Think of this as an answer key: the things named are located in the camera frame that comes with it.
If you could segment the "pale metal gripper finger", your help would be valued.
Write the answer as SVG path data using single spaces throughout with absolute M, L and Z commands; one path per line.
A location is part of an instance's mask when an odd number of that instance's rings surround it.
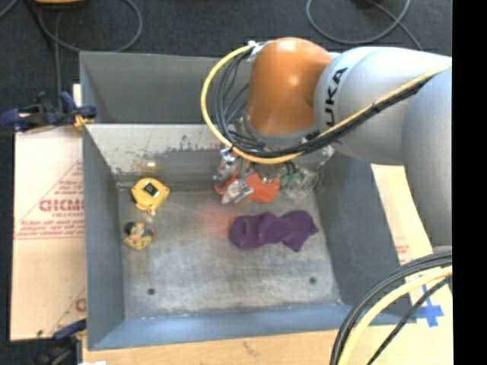
M 253 188 L 244 179 L 237 179 L 225 189 L 221 202 L 223 204 L 238 203 L 252 194 Z
M 215 184 L 225 184 L 233 175 L 233 160 L 220 159 L 213 175 Z

